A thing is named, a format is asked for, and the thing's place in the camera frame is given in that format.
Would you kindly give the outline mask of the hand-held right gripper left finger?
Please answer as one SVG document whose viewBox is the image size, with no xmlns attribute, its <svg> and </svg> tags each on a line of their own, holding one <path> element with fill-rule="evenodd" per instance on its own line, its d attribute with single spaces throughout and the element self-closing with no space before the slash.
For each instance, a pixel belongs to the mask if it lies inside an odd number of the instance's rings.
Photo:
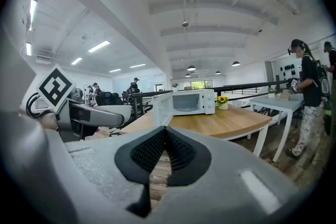
<svg viewBox="0 0 336 224">
<path fill-rule="evenodd" d="M 151 208 L 149 175 L 161 153 L 163 127 L 83 142 L 44 138 L 44 215 L 52 223 L 166 223 L 166 208 Z"/>
</svg>

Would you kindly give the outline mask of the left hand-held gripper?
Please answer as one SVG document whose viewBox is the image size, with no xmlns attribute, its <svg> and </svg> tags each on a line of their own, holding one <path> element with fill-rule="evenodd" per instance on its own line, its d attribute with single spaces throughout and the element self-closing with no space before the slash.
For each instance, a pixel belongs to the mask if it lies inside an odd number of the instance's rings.
<svg viewBox="0 0 336 224">
<path fill-rule="evenodd" d="M 88 106 L 82 90 L 55 65 L 36 88 L 55 117 L 63 141 L 85 140 L 97 127 L 120 127 L 125 122 L 125 105 Z"/>
</svg>

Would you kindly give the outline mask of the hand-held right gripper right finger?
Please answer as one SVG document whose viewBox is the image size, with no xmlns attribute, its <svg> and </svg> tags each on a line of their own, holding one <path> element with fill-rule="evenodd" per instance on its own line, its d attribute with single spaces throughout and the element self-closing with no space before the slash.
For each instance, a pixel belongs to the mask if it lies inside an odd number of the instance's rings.
<svg viewBox="0 0 336 224">
<path fill-rule="evenodd" d="M 167 189 L 155 223 L 290 223 L 309 194 L 238 144 L 176 131 L 204 145 L 212 159 L 196 182 Z"/>
</svg>

